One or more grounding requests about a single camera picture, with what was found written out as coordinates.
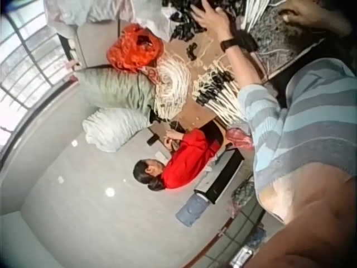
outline hand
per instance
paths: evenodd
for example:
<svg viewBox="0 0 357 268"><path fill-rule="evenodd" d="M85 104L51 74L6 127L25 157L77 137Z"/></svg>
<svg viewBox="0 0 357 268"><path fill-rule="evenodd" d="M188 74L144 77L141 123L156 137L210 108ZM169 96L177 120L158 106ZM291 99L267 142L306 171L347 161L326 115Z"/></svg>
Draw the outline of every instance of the hand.
<svg viewBox="0 0 357 268"><path fill-rule="evenodd" d="M279 9L284 22L314 28L327 28L328 12L314 0L287 0Z"/></svg>
<svg viewBox="0 0 357 268"><path fill-rule="evenodd" d="M184 137L184 134L179 133L175 130L168 130L168 131L166 131L166 137L170 138L172 140L182 140Z"/></svg>
<svg viewBox="0 0 357 268"><path fill-rule="evenodd" d="M352 32L351 24L342 13L323 9L314 0L287 0L281 6L279 15L286 23L324 28L340 36Z"/></svg>
<svg viewBox="0 0 357 268"><path fill-rule="evenodd" d="M221 9L214 10L208 0L202 0L204 11L191 5L191 15L203 28L215 32L220 42L232 38L230 32L230 21L227 14Z"/></svg>
<svg viewBox="0 0 357 268"><path fill-rule="evenodd" d="M168 149L169 151L172 150L172 139L168 137L163 138L163 145Z"/></svg>

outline ceiling light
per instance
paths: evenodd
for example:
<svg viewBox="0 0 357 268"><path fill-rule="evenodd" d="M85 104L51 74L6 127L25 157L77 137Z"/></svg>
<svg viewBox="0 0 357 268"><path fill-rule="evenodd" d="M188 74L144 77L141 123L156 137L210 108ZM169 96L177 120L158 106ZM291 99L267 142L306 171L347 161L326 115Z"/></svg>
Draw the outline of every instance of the ceiling light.
<svg viewBox="0 0 357 268"><path fill-rule="evenodd" d="M113 188L107 188L107 189L105 190L105 194L106 194L107 196L109 196L109 197L113 197L114 194L115 194L115 191L114 191Z"/></svg>
<svg viewBox="0 0 357 268"><path fill-rule="evenodd" d="M62 176L59 176L59 177L57 178L57 181L58 181L60 184L62 184L62 183L65 182L65 180L64 180L64 178L63 178Z"/></svg>
<svg viewBox="0 0 357 268"><path fill-rule="evenodd" d="M72 144L73 147L77 147L78 142L77 142L77 140L72 140L72 143L71 143L71 144Z"/></svg>

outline table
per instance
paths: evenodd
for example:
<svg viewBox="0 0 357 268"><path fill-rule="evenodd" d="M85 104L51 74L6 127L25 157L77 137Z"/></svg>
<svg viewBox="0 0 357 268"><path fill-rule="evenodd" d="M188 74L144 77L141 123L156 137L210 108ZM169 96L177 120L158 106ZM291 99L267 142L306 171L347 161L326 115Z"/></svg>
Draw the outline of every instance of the table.
<svg viewBox="0 0 357 268"><path fill-rule="evenodd" d="M276 73L282 66L293 61L305 48L311 46L321 38L320 33L314 34L312 32L300 32L299 39L294 37L296 29L286 26L277 15L277 10L277 7L268 7L252 31L252 36L259 45L259 57L262 59L263 65L268 71L268 75ZM176 53L189 63L190 60L186 55L186 48L192 42L197 43L195 55L197 55L197 57L202 56L201 60L203 65L208 66L213 60L223 56L223 52L215 36L209 32L196 35L189 43L173 40L171 43L165 44L165 49L168 52ZM226 57L222 58L222 63L226 66L229 65ZM202 66L195 66L194 62L190 63L189 68L192 81L196 80L199 74L205 72ZM178 121L188 130L194 127L201 127L216 117L213 111L195 103L191 98L191 90L190 88L186 104L177 115ZM160 137L165 133L162 124L154 124L151 130Z"/></svg>

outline woman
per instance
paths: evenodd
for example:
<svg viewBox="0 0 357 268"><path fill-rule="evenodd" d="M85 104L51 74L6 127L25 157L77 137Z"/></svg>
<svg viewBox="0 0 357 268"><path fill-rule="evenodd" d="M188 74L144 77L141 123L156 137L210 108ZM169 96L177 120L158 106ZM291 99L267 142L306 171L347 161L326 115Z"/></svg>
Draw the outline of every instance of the woman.
<svg viewBox="0 0 357 268"><path fill-rule="evenodd" d="M164 145L169 151L173 151L173 141L179 141L179 147L166 166L155 159L135 164L134 178L152 191L179 188L194 180L220 149L222 134L211 121L185 134L167 131Z"/></svg>
<svg viewBox="0 0 357 268"><path fill-rule="evenodd" d="M235 45L225 12L202 3L204 10L192 6L192 16L226 44L241 86L238 103L255 147L256 195L286 224L245 267L335 267L351 253L356 234L357 78L339 60L313 61L291 79L288 108L281 108ZM351 34L341 13L312 0L287 0L281 15L287 23Z"/></svg>

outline pink bag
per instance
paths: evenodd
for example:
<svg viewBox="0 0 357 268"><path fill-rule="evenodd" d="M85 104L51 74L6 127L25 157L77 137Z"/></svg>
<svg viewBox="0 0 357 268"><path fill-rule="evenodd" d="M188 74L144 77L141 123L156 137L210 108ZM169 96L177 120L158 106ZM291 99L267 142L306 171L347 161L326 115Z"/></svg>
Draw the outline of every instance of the pink bag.
<svg viewBox="0 0 357 268"><path fill-rule="evenodd" d="M243 148L246 150L253 150L253 140L250 136L245 134L240 128L231 128L226 131L225 137L236 148Z"/></svg>

